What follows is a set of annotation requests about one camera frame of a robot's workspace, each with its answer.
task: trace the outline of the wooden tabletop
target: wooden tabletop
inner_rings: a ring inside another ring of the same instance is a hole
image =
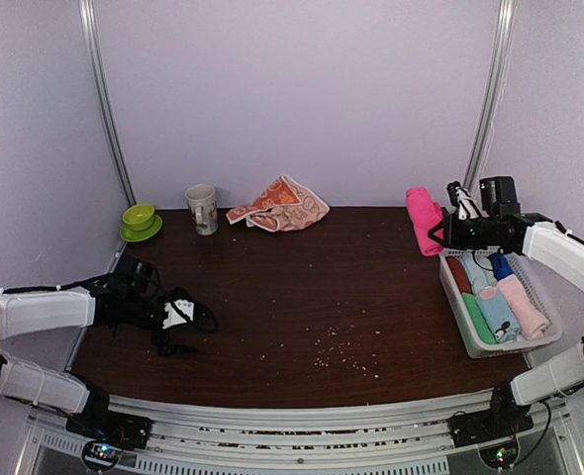
[[[112,394],[229,408],[321,408],[486,389],[520,355],[470,359],[404,208],[335,208],[302,232],[195,234],[185,211],[127,251],[213,309],[216,334],[173,331],[195,354],[159,357],[147,332],[89,329],[73,372]]]

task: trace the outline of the rolled towel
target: rolled towel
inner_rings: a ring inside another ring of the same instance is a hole
[[[517,335],[521,332],[521,326],[500,291],[488,287],[482,290],[475,300],[497,341],[508,343],[517,340]]]
[[[468,309],[468,315],[470,315],[470,320],[477,330],[477,334],[481,338],[481,341],[488,344],[496,344],[497,340],[494,339],[494,335],[490,331],[488,324],[479,310],[477,301],[472,294],[461,294],[463,298],[463,303],[466,304],[466,309]]]
[[[431,228],[443,219],[439,203],[433,202],[426,188],[412,188],[407,191],[407,210],[422,254],[427,257],[441,254],[443,246],[429,237]],[[442,238],[443,231],[439,231],[436,236]]]
[[[492,271],[497,280],[503,280],[507,276],[514,274],[506,254],[495,252],[494,254],[490,254],[488,259],[490,259],[490,262],[492,263]]]
[[[479,295],[486,287],[496,287],[497,279],[492,270],[485,270],[492,269],[492,264],[487,257],[466,252],[459,256],[459,262],[468,274],[474,295]]]
[[[529,339],[543,337],[543,332],[549,325],[549,320],[539,312],[526,292],[525,287],[516,275],[509,275],[497,284],[497,288],[508,301],[508,305],[521,324],[523,335]]]
[[[452,273],[452,277],[454,277],[454,281],[457,283],[459,292],[462,294],[471,294],[472,287],[470,286],[470,279],[468,279],[468,274],[466,274],[461,262],[454,257],[449,257],[446,263],[450,267],[450,272]]]

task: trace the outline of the green saucer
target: green saucer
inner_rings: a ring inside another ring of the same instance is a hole
[[[121,227],[121,238],[125,242],[141,242],[154,237],[162,228],[162,218],[158,215],[153,217],[153,224],[143,231],[132,231],[127,226]]]

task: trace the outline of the light blue towel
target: light blue towel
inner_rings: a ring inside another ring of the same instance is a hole
[[[477,296],[486,287],[496,287],[497,279],[494,276],[492,270],[484,270],[474,261],[475,258],[479,265],[485,269],[492,269],[492,262],[488,260],[485,255],[474,255],[470,252],[465,252],[459,256],[459,262],[463,265],[463,268],[468,275],[470,280],[470,286],[472,287],[472,293]]]
[[[476,296],[476,301],[497,341],[507,343],[517,340],[521,326],[499,290],[487,289]]]

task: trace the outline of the towel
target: towel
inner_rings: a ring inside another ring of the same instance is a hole
[[[543,337],[549,320],[532,305],[519,278],[514,274],[509,275],[499,281],[497,288],[508,301],[508,305],[521,324],[523,334],[529,339]]]
[[[466,304],[466,309],[468,309],[470,320],[472,320],[472,324],[477,330],[477,334],[481,338],[481,341],[488,344],[496,344],[497,340],[494,338],[494,335],[490,331],[488,324],[483,318],[483,314],[481,314],[481,310],[479,310],[479,306],[477,305],[477,301],[475,300],[474,295],[461,294],[461,297],[463,298],[463,303]]]
[[[488,287],[482,290],[475,300],[497,341],[508,343],[517,340],[517,335],[521,332],[521,326],[500,291]]]
[[[505,279],[507,276],[514,274],[505,254],[495,252],[494,254],[490,254],[488,259],[490,259],[492,271],[497,280]]]
[[[495,279],[494,273],[492,270],[485,270],[492,269],[492,264],[487,257],[466,252],[459,256],[459,262],[468,274],[474,295],[479,295],[486,287],[496,287],[497,279]]]
[[[454,257],[449,257],[446,260],[448,267],[450,267],[450,272],[452,273],[452,277],[454,277],[454,281],[457,283],[457,287],[459,288],[459,292],[462,294],[471,294],[472,287],[470,286],[470,279],[468,279],[468,275],[466,274],[463,265]]]
[[[407,210],[409,210],[422,255],[430,257],[441,254],[443,246],[429,237],[431,228],[437,226],[443,219],[439,203],[433,202],[426,188],[411,188],[407,191]],[[443,230],[440,230],[436,236],[442,238]]]
[[[226,218],[231,225],[245,220],[249,228],[263,230],[305,230],[317,223],[330,211],[330,207],[312,190],[299,185],[289,176],[280,176],[251,205],[230,210]]]

